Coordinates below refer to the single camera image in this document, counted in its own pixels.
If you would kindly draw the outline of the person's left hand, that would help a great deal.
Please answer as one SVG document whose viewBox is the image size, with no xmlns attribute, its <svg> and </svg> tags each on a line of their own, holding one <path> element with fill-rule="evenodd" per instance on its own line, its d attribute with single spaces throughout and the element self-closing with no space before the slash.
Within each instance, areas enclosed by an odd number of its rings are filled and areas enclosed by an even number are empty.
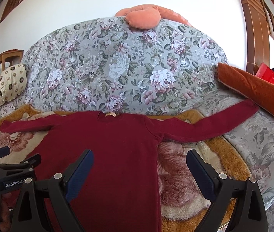
<svg viewBox="0 0 274 232">
<path fill-rule="evenodd" d="M 11 193 L 6 193 L 3 195 L 0 195 L 0 231 L 7 232 L 10 231 L 11 222 L 10 222 L 10 211 L 5 203 L 5 199 L 8 199 L 11 197 Z"/>
</svg>

